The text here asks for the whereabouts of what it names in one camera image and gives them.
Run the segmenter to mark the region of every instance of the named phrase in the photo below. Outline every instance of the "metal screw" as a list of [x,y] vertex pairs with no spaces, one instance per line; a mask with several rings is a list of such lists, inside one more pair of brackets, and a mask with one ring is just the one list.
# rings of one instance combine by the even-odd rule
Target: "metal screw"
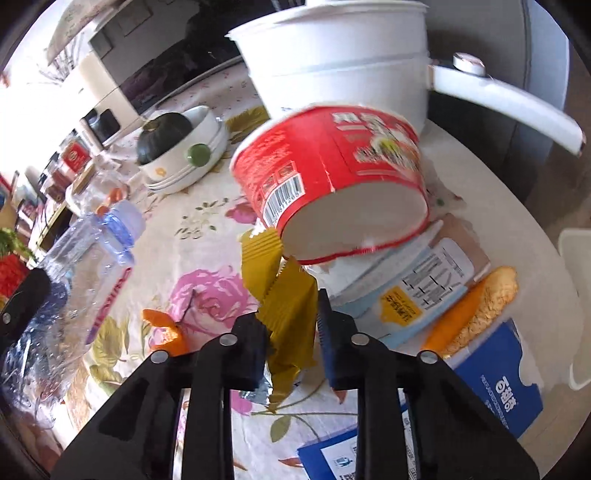
[[150,360],[152,360],[153,364],[163,364],[168,360],[168,352],[165,352],[164,350],[156,350],[150,355]]
[[439,361],[437,354],[430,350],[425,350],[424,352],[421,352],[421,355],[419,355],[419,357],[421,358],[422,362],[429,365],[436,364]]
[[356,333],[351,337],[351,343],[354,345],[367,345],[369,343],[369,337],[363,333]]
[[227,334],[222,335],[220,337],[220,343],[223,346],[234,345],[234,343],[236,343],[237,341],[238,341],[238,337],[236,335],[234,335],[233,333],[227,333]]

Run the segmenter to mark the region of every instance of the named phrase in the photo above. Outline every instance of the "bottle neck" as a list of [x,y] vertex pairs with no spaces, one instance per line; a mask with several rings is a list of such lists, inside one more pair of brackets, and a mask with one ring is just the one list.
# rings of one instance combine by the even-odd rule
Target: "bottle neck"
[[123,245],[125,249],[134,246],[134,237],[129,232],[125,224],[115,215],[107,213],[103,218],[102,224],[105,225],[115,238]]

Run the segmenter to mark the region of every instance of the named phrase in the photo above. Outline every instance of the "clear plastic bottle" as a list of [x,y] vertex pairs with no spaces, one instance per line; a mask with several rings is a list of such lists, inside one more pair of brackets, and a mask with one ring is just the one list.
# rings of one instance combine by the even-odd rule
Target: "clear plastic bottle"
[[2,365],[2,392],[17,409],[53,422],[51,411],[76,375],[77,360],[131,273],[129,250],[144,229],[140,212],[122,200],[102,219],[79,219],[49,250],[39,266],[51,293]]

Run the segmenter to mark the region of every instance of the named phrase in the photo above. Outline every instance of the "tablecloth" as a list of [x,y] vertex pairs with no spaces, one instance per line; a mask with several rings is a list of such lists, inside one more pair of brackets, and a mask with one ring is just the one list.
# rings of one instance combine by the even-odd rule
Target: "tablecloth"
[[[29,450],[46,468],[159,342],[160,330],[142,320],[142,309],[169,312],[193,350],[229,331],[239,315],[257,309],[256,300],[242,285],[238,242],[252,228],[256,214],[228,164],[238,144],[267,119],[267,113],[243,64],[194,85],[151,116],[195,105],[208,105],[226,121],[229,148],[210,173],[182,192],[159,197],[141,188],[131,195],[146,218],[146,230],[133,248],[133,273],[66,395],[66,419],[57,421],[53,432],[59,441],[48,439],[48,432],[38,427],[21,428]],[[137,136],[135,132],[117,142],[108,154],[135,159]],[[356,393],[332,391],[320,362],[305,373],[276,412],[240,398],[237,392],[232,392],[231,400],[238,479],[307,478],[297,448],[356,424]],[[185,402],[180,447],[187,407]]]

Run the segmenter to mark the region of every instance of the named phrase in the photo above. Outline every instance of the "white cooking pot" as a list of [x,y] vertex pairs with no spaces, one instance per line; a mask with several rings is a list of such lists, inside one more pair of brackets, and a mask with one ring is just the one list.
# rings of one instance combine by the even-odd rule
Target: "white cooking pot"
[[476,57],[431,61],[426,12],[419,2],[341,0],[276,12],[228,36],[272,118],[310,103],[362,103],[395,111],[420,132],[434,90],[504,113],[580,154],[585,136],[577,122],[486,76]]

